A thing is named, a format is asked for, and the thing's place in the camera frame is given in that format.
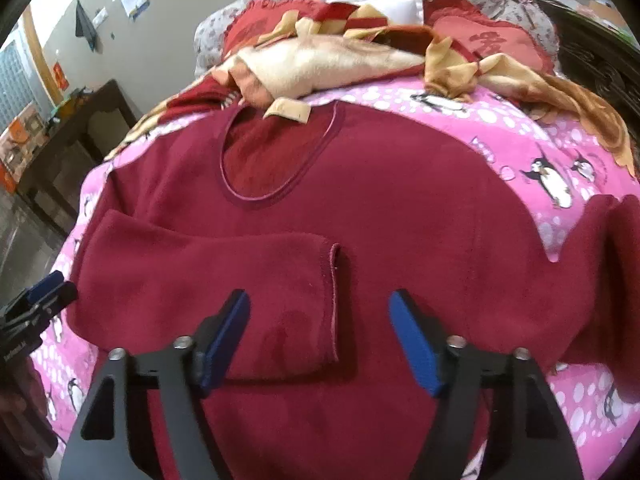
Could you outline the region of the person left hand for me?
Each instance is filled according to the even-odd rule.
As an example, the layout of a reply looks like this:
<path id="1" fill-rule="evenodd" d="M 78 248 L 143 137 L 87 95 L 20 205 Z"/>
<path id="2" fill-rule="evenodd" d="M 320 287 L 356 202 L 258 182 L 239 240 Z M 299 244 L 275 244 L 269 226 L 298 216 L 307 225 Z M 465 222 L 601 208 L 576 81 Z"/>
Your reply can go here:
<path id="1" fill-rule="evenodd" d="M 28 356 L 1 364 L 1 478 L 49 479 L 47 459 L 58 438 L 47 418 L 48 398 Z"/>

